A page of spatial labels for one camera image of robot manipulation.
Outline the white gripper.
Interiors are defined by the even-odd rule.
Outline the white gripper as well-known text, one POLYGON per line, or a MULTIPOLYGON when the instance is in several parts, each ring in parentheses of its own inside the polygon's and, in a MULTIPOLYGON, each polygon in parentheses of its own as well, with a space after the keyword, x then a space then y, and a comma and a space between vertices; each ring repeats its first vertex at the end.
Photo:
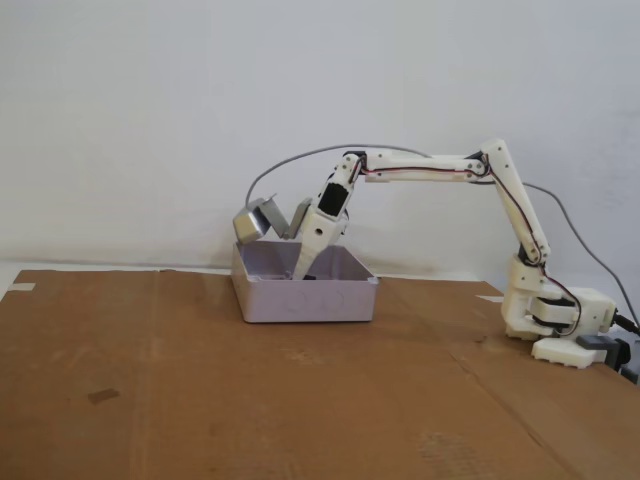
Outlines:
POLYGON ((316 259, 328 246, 334 245, 339 240, 348 223, 349 219, 345 213, 338 217, 331 217, 324 214, 314 204, 307 209, 300 229, 302 244, 292 274, 293 280, 305 278, 316 259))

